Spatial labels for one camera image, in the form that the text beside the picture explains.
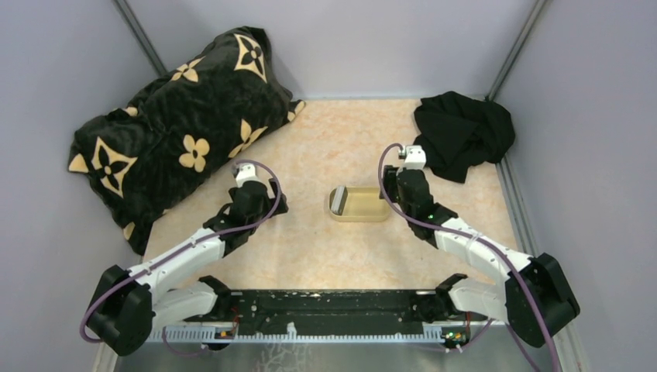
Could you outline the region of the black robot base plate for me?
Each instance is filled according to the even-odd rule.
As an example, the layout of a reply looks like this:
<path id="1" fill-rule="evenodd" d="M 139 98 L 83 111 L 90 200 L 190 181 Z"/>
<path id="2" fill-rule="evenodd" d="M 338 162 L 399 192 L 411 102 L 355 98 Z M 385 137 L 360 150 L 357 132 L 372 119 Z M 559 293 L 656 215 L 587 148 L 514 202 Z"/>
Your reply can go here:
<path id="1" fill-rule="evenodd" d="M 393 336 L 467 319 L 483 316 L 448 313 L 433 290 L 234 290 L 188 321 L 228 322 L 240 336 L 283 335 L 290 323 L 301 336 Z"/>

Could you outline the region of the beige oval tray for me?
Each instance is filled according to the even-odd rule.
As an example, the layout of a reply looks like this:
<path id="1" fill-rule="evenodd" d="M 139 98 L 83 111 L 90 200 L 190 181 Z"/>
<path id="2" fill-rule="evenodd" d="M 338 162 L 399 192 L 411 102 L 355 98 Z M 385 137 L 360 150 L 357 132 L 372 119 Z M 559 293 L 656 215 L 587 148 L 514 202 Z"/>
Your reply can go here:
<path id="1" fill-rule="evenodd" d="M 337 201 L 342 206 L 342 213 L 332 210 L 335 196 L 343 188 L 342 198 Z M 381 198 L 377 187 L 343 187 L 333 188 L 326 198 L 328 215 L 337 222 L 382 222 L 391 213 L 387 202 Z"/>

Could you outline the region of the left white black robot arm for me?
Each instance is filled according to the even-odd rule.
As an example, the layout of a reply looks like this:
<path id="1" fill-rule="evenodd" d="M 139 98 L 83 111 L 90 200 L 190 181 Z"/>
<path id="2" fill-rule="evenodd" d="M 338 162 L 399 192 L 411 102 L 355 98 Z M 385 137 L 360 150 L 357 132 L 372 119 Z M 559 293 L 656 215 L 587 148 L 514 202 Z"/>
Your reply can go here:
<path id="1" fill-rule="evenodd" d="M 259 225 L 288 207 L 275 177 L 267 184 L 245 181 L 229 195 L 231 202 L 184 242 L 129 269 L 107 269 L 79 326 L 81 337 L 127 356 L 151 332 L 178 322 L 234 322 L 232 292 L 219 279 L 205 276 L 184 288 L 179 284 L 246 244 Z"/>

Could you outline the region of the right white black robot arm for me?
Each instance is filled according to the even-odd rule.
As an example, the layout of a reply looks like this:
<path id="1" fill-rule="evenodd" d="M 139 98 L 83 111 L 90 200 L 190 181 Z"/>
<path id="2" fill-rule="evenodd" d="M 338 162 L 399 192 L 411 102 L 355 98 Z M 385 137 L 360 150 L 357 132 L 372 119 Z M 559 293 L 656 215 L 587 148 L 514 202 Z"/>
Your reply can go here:
<path id="1" fill-rule="evenodd" d="M 377 172 L 380 198 L 406 220 L 414 235 L 484 274 L 483 283 L 453 274 L 435 289 L 435 306 L 445 319 L 465 312 L 510 326 L 528 345 L 541 347 L 576 319 L 581 308 L 558 260 L 507 248 L 475 230 L 436 202 L 421 170 L 386 165 Z"/>

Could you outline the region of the brown leather card holder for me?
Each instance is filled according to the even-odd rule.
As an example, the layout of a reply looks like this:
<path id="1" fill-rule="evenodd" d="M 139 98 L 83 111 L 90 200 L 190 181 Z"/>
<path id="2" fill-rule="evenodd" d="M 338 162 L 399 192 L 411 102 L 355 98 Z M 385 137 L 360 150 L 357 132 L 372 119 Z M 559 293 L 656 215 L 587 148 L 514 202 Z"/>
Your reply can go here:
<path id="1" fill-rule="evenodd" d="M 348 191 L 345 185 L 338 186 L 336 189 L 334 189 L 329 205 L 330 211 L 334 215 L 342 215 L 346 206 L 347 198 Z"/>

